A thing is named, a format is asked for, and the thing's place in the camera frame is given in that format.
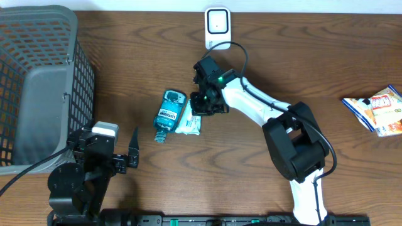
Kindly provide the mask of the teal wet wipes pack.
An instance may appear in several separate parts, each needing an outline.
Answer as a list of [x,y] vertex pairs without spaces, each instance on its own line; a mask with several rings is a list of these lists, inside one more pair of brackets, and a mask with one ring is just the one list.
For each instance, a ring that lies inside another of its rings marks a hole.
[[201,117],[192,114],[190,101],[187,102],[182,118],[175,129],[177,134],[199,135],[201,128]]

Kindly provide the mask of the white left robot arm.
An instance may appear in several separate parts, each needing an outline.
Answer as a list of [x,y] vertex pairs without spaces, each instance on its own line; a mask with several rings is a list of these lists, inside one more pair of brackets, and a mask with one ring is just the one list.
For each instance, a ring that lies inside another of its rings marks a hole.
[[138,128],[127,154],[115,154],[116,138],[83,128],[67,140],[75,161],[56,167],[48,177],[48,225],[136,225],[124,210],[101,209],[113,176],[127,173],[139,164]]

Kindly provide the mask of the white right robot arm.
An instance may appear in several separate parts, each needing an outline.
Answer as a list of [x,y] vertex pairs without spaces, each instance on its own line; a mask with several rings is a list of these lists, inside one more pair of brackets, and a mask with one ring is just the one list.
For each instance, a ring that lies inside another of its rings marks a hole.
[[241,72],[223,71],[211,56],[199,60],[193,69],[193,82],[199,87],[190,96],[193,114],[212,116],[233,108],[259,125],[275,168],[290,182],[296,220],[304,225],[323,223],[327,211],[321,179],[330,144],[309,106],[272,98]]

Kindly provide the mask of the blue Listerine mouthwash bottle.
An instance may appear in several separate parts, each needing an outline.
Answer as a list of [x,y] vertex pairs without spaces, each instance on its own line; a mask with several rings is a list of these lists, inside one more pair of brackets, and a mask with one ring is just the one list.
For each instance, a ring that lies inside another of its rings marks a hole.
[[166,90],[153,125],[156,129],[155,141],[164,143],[169,133],[174,133],[180,119],[187,96],[176,90]]

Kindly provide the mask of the yellow snack bag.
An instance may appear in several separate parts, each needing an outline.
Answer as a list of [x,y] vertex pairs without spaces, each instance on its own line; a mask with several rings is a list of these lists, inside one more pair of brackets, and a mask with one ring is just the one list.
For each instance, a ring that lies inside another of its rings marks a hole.
[[379,137],[401,134],[401,94],[393,85],[369,98],[344,98],[342,103],[358,121]]

